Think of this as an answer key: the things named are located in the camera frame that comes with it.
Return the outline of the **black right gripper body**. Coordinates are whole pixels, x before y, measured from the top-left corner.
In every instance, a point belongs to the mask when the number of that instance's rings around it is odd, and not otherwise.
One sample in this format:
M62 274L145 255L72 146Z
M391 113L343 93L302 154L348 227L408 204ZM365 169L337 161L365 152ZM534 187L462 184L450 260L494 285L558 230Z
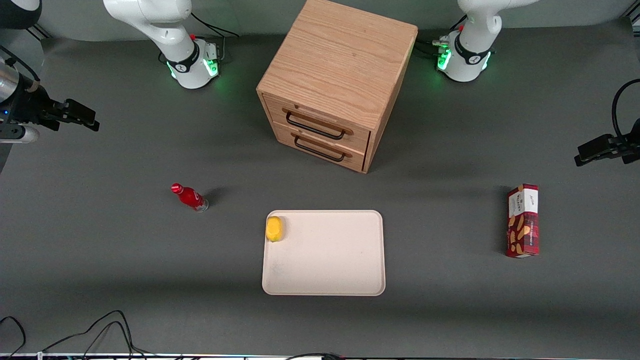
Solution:
M19 80L14 92L1 102L1 121L40 125L57 132L60 123L66 120L62 103L50 98L41 85L34 92L29 92L32 84L32 80Z

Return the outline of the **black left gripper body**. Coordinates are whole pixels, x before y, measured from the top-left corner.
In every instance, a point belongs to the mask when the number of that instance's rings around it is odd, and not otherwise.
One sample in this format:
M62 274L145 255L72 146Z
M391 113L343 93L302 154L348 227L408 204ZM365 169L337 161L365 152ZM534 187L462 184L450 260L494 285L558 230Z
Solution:
M631 131L627 134L620 132L617 120L613 121L613 128L616 137L611 139L613 148L608 158L621 158L626 165L638 161L640 159L640 119L634 122Z

